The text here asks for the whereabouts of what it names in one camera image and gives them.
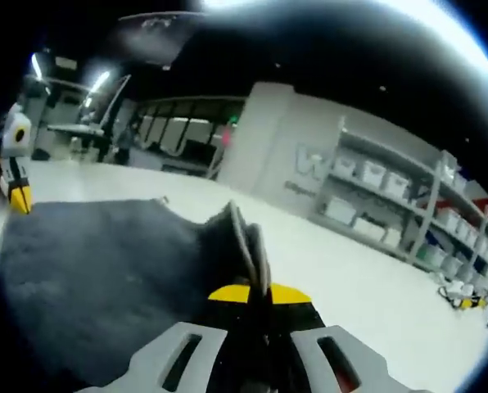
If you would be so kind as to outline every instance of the person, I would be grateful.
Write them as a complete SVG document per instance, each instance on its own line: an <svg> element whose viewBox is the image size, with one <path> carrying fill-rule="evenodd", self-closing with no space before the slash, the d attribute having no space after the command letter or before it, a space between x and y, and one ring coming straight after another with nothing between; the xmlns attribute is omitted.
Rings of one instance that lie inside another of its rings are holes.
<svg viewBox="0 0 488 393"><path fill-rule="evenodd" d="M113 160L117 165L127 165L129 163L129 150L134 145L134 134L133 126L128 126L120 132L116 139L116 153Z"/></svg>

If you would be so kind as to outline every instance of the gray mat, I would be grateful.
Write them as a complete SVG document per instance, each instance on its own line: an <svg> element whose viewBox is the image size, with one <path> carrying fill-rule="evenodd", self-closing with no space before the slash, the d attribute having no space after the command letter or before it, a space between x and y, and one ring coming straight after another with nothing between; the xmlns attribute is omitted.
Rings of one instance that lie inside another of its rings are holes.
<svg viewBox="0 0 488 393"><path fill-rule="evenodd" d="M0 254L21 332L48 382L68 385L121 376L136 350L238 276L228 207L194 224L158 201L37 204L10 218Z"/></svg>

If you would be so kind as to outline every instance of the white floor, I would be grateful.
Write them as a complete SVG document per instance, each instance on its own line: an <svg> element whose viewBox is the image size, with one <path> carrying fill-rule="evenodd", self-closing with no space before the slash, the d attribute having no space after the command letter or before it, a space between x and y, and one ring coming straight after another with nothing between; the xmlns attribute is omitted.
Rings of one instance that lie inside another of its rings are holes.
<svg viewBox="0 0 488 393"><path fill-rule="evenodd" d="M383 355L390 375L410 388L454 391L488 345L482 311L454 312L424 272L217 183L70 161L32 162L29 179L34 202L167 196L171 210L195 222L234 199L263 228L273 280L311 296L327 325Z"/></svg>

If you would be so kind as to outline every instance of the ceiling light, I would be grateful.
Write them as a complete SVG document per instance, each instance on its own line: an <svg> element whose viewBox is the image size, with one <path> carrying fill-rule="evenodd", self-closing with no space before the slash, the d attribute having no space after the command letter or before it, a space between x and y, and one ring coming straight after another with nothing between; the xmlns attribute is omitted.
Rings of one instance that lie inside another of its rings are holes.
<svg viewBox="0 0 488 393"><path fill-rule="evenodd" d="M488 74L488 57L476 39L432 0L373 0L385 4L427 26L449 43L461 56Z"/></svg>
<svg viewBox="0 0 488 393"><path fill-rule="evenodd" d="M205 8L220 9L251 5L253 3L263 2L264 0L202 0Z"/></svg>
<svg viewBox="0 0 488 393"><path fill-rule="evenodd" d="M68 70L77 69L77 62L75 60L67 59L65 57L55 57L55 64L61 68L66 68Z"/></svg>
<svg viewBox="0 0 488 393"><path fill-rule="evenodd" d="M89 90L90 93L95 93L103 84L106 82L106 79L110 77L110 71L105 71L100 74L97 79L97 82L93 85L93 87Z"/></svg>
<svg viewBox="0 0 488 393"><path fill-rule="evenodd" d="M31 57L31 63L33 63L34 73L37 75L37 80L42 79L42 71L40 70L40 65L37 61L37 55L34 53Z"/></svg>
<svg viewBox="0 0 488 393"><path fill-rule="evenodd" d="M189 120L190 123L198 123L198 124L209 124L210 123L209 120L205 120L205 119L188 119L187 117L174 117L172 120L173 121L183 121L183 122Z"/></svg>

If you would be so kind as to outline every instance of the yellow and black robot part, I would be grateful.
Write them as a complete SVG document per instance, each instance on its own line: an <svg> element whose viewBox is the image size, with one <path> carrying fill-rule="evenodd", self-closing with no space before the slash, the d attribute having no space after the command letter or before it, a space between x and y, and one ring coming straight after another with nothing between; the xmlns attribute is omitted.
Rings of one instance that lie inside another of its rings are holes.
<svg viewBox="0 0 488 393"><path fill-rule="evenodd" d="M15 104L7 113L0 141L0 192L11 208L22 214L31 211L28 179L31 121Z"/></svg>

